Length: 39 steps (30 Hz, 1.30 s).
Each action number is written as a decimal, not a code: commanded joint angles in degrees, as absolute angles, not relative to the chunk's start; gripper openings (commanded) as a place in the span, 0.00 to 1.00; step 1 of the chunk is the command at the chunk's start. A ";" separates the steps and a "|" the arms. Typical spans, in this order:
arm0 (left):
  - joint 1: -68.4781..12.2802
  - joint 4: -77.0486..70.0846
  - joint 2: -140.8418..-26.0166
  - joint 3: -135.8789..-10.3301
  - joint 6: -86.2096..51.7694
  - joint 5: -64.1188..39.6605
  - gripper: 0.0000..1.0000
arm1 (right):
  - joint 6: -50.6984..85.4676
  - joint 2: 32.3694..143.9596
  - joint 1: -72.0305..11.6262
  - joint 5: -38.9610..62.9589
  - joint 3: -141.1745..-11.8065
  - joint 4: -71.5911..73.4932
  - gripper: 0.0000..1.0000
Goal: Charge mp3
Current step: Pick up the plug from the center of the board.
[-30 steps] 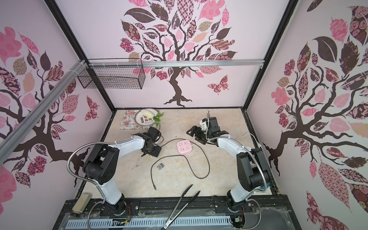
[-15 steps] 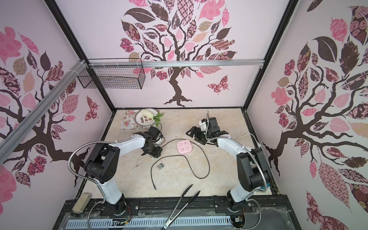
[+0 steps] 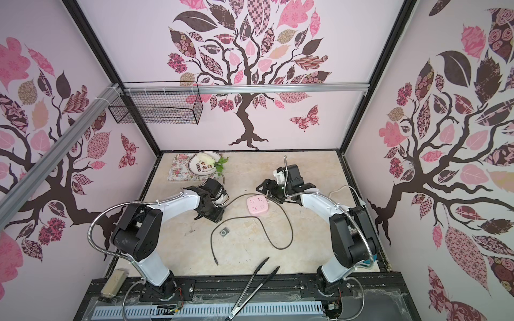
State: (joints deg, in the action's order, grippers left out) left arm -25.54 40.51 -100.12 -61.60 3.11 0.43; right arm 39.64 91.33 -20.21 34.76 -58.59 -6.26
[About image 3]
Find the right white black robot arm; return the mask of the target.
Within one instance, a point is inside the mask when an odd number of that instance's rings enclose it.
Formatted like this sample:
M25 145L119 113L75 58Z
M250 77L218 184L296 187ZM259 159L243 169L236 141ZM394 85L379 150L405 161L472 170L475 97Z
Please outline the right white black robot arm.
M364 204L348 207L336 202L314 184L304 182L297 165L279 167L273 176L256 191L280 204L290 201L305 207L329 225L333 255L317 270L321 294L333 294L358 268L373 268L379 241Z

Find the pink power strip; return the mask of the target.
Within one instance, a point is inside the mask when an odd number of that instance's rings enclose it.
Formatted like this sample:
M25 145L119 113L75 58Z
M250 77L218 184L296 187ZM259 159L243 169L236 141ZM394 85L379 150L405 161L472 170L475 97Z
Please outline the pink power strip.
M251 216L261 217L269 212L269 202L263 195L253 195L246 199L248 212Z

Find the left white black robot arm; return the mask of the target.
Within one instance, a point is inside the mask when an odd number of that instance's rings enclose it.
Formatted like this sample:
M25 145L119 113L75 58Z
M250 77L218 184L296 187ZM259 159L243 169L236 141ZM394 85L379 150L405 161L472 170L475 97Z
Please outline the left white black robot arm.
M188 211L195 211L197 219L206 218L218 223L223 218L223 204L227 200L223 184L209 178L198 186L183 188L177 195L163 201L120 203L92 221L87 240L96 251L127 260L141 275L148 293L160 300L168 300L174 296L178 286L173 272L164 265L156 250L162 224ZM117 208L124 211L111 235L111 243L117 249L114 252L98 246L92 232L100 219Z

